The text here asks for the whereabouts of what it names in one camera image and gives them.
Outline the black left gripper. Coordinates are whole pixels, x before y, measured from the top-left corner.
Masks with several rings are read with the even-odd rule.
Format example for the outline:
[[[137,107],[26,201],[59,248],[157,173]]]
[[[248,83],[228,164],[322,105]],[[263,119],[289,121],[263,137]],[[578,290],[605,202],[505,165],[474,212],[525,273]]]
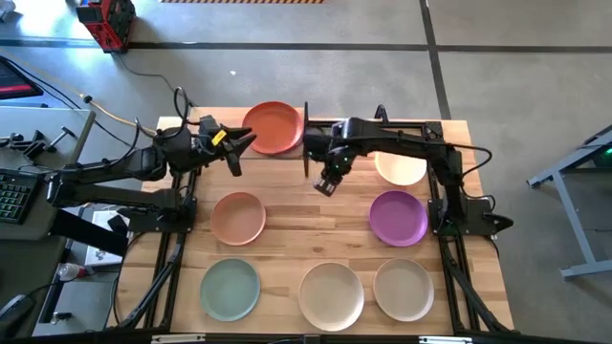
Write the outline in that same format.
[[[211,139],[220,131],[224,130],[226,136],[217,145],[211,143]],[[225,157],[227,153],[240,158],[256,140],[257,135],[252,133],[250,127],[227,127],[224,124],[219,124],[216,119],[211,116],[200,118],[198,133],[195,136],[196,151],[207,157]]]

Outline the red-orange plate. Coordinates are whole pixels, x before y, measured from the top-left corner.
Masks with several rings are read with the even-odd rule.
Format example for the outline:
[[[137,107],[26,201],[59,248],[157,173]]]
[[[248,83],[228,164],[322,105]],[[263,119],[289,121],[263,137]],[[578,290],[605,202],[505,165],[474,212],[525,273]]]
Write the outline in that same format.
[[[253,106],[242,121],[256,134],[251,148],[260,154],[278,155],[297,146],[303,136],[302,115],[291,105],[267,101]]]

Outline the pale peach plate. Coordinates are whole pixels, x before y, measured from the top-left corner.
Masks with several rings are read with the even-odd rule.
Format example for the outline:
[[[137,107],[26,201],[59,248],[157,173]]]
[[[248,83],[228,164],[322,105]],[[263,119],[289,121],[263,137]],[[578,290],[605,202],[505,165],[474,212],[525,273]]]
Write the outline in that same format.
[[[385,180],[400,186],[413,185],[426,174],[426,160],[384,152],[375,154],[375,166]]]

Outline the salmon plate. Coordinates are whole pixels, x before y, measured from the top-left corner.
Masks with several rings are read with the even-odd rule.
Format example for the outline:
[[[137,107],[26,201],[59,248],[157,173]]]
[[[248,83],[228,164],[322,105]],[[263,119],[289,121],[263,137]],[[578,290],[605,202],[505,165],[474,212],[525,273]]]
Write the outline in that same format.
[[[222,243],[243,246],[254,241],[266,223],[266,210],[251,193],[233,192],[214,206],[210,215],[210,230]]]

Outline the purple plate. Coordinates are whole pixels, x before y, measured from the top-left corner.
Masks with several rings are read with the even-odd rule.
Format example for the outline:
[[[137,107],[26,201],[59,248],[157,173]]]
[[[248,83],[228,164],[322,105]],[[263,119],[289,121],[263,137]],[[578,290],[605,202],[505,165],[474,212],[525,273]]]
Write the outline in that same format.
[[[424,238],[428,217],[417,198],[402,190],[390,190],[370,205],[369,224],[383,242],[393,247],[410,247]]]

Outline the large beige plate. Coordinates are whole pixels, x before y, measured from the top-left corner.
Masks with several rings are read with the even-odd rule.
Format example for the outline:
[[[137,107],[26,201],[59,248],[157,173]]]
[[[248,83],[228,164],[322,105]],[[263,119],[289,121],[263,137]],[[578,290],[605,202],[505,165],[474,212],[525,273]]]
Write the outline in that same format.
[[[298,305],[304,317],[317,329],[340,332],[361,316],[364,289],[358,275],[347,266],[321,263],[302,278]]]

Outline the grey-beige plate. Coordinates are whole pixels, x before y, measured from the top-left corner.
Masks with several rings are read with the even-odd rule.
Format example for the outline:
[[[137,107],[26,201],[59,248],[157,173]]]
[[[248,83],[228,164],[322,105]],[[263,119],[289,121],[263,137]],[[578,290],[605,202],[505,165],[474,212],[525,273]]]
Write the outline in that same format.
[[[417,262],[396,258],[383,263],[373,279],[379,308],[401,322],[423,318],[434,301],[434,287],[427,271]]]

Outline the sage green plate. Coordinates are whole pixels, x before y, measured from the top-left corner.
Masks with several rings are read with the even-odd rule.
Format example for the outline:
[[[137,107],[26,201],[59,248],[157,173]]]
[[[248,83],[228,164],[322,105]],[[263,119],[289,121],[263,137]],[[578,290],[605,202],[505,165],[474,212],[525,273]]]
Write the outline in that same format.
[[[210,317],[224,322],[247,316],[260,296],[261,282],[255,268],[239,258],[214,263],[200,285],[200,305]]]

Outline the red and black tool box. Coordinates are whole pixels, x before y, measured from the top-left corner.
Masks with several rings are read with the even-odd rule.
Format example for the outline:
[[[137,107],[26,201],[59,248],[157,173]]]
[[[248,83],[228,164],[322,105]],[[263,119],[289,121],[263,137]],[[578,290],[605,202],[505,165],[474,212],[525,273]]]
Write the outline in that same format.
[[[136,19],[131,0],[83,0],[76,7],[76,16],[105,53],[128,51]]]

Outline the white cardboard box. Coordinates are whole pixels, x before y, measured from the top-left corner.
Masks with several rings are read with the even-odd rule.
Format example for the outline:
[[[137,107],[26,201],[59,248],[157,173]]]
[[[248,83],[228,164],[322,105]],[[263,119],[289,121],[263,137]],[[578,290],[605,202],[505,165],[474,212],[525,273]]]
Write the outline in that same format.
[[[116,210],[99,210],[93,214],[94,225],[100,226],[107,231],[112,231],[130,239],[132,234],[128,231],[130,220],[118,213]],[[88,246],[85,256],[86,267],[101,267],[116,265],[121,262],[121,257],[115,254]]]

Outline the black flat bar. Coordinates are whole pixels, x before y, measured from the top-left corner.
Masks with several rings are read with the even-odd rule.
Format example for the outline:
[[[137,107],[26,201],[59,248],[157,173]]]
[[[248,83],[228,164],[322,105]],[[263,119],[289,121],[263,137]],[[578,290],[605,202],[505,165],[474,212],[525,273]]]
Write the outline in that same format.
[[[49,235],[62,236],[120,257],[125,255],[128,246],[125,236],[87,222],[65,210],[56,212]]]

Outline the black desk clamp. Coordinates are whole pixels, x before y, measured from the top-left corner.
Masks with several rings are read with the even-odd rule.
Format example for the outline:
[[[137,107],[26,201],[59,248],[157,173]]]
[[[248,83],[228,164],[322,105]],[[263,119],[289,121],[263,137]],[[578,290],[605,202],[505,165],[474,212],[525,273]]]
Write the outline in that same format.
[[[0,137],[0,148],[8,147],[10,150],[20,151],[28,161],[33,161],[42,154],[45,151],[45,146],[46,137],[38,130],[34,131],[30,140],[25,140],[23,135],[17,133]]]

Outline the grey desk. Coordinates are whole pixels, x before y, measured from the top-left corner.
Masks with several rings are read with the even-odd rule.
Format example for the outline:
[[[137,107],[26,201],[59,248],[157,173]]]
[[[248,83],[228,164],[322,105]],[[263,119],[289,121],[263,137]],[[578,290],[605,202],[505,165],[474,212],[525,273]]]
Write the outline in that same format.
[[[47,201],[49,173],[78,161],[97,115],[90,110],[59,108],[0,107],[0,138],[20,134],[25,140],[36,132],[50,143],[62,137],[54,153],[43,152],[29,161],[8,147],[0,148],[0,172],[14,171],[19,177],[39,179],[33,200],[21,224],[0,221],[0,240],[39,240],[48,235],[57,209]]]

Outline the silver metal bracket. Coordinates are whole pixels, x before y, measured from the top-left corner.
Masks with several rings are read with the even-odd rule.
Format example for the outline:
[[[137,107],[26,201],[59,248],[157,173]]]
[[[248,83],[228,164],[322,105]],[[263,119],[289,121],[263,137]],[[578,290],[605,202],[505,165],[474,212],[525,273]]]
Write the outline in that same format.
[[[423,335],[419,337],[419,344],[473,344],[473,342],[470,337]]]
[[[175,333],[153,335],[150,344],[195,344],[205,342],[206,336],[197,333]]]

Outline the grey metal table frame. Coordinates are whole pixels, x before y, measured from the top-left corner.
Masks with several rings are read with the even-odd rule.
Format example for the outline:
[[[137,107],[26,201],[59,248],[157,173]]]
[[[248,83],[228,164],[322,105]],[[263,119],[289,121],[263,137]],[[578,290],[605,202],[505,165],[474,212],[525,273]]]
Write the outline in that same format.
[[[599,259],[587,237],[587,223],[612,233],[612,124],[576,150],[527,180],[531,188],[555,186],[584,262],[560,271],[564,279],[612,272],[612,258]]]

